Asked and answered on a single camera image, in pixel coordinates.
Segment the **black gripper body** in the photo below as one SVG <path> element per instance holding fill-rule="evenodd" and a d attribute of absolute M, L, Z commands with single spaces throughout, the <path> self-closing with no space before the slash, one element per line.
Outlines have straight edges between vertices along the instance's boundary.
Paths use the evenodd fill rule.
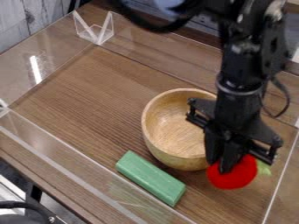
<path fill-rule="evenodd" d="M 212 127 L 222 133 L 224 140 L 244 137 L 246 155 L 271 165 L 278 149 L 283 146 L 283 139 L 262 119 L 264 93 L 264 84 L 244 88 L 219 83 L 215 100 L 195 97 L 188 99 L 186 120 L 202 128 L 203 133 L 206 128 Z"/>

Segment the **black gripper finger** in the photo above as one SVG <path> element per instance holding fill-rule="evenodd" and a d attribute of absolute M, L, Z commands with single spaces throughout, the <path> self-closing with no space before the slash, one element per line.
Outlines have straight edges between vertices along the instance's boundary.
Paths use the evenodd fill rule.
<path fill-rule="evenodd" d="M 219 172 L 232 171 L 239 160 L 248 153 L 248 140 L 243 136 L 234 136 L 230 140 L 220 141 Z"/>
<path fill-rule="evenodd" d="M 219 160 L 224 150 L 224 137 L 212 127 L 204 129 L 206 158 L 210 165 Z"/>

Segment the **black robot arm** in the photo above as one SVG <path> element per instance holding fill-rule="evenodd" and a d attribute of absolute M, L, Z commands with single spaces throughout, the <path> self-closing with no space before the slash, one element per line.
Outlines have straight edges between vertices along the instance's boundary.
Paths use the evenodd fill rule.
<path fill-rule="evenodd" d="M 244 156 L 271 165 L 283 146 L 282 137 L 262 121 L 267 85 L 288 95 L 276 79 L 284 69 L 284 0 L 155 0 L 160 11 L 172 16 L 168 24 L 155 24 L 127 6 L 111 0 L 119 13 L 136 26 L 155 33 L 179 30 L 204 14 L 219 24 L 222 64 L 215 100 L 192 97 L 187 120 L 203 128 L 207 162 L 222 174 L 236 167 Z"/>

